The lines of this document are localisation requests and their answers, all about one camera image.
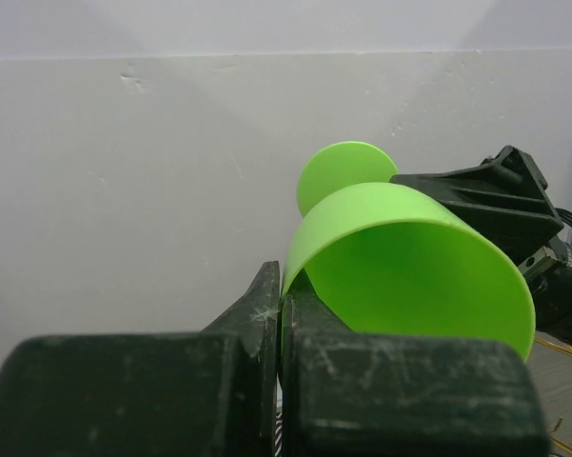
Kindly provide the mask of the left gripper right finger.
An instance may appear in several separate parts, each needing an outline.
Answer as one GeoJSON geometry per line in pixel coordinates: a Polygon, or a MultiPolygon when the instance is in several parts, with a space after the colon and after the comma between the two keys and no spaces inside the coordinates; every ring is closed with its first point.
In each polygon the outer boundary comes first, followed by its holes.
{"type": "Polygon", "coordinates": [[[482,338],[360,333],[299,273],[282,300],[285,456],[545,456],[520,356],[482,338]]]}

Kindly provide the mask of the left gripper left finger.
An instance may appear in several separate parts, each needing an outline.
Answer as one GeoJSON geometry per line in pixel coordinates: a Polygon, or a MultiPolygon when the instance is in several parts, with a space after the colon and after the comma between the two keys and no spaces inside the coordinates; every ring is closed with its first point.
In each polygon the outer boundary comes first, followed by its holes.
{"type": "Polygon", "coordinates": [[[46,335],[0,367],[0,456],[271,456],[280,269],[197,332],[46,335]]]}

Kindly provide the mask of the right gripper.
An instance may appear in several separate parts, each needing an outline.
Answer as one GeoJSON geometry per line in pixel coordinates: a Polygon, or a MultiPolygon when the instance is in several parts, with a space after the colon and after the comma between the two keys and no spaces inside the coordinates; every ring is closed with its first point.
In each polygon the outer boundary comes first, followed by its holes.
{"type": "Polygon", "coordinates": [[[572,212],[552,205],[530,154],[505,146],[474,168],[391,180],[436,200],[500,248],[529,285],[537,330],[572,347],[572,245],[559,236],[572,228],[572,212]]]}

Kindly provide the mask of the green plastic goblet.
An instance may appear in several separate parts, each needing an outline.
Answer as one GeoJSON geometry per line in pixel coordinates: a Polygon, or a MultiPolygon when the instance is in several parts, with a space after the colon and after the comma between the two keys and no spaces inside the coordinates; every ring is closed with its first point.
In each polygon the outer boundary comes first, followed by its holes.
{"type": "Polygon", "coordinates": [[[488,338],[527,359],[535,309],[519,269],[444,205],[397,184],[397,171],[361,141],[311,157],[297,183],[302,220],[283,291],[304,273],[355,331],[488,338]]]}

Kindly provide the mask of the gold wine glass rack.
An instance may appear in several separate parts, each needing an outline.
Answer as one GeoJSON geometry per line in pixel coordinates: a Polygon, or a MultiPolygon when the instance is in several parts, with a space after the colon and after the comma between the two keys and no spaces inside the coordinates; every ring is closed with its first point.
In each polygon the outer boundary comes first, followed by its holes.
{"type": "Polygon", "coordinates": [[[538,333],[529,368],[542,399],[555,456],[572,456],[572,347],[538,333]]]}

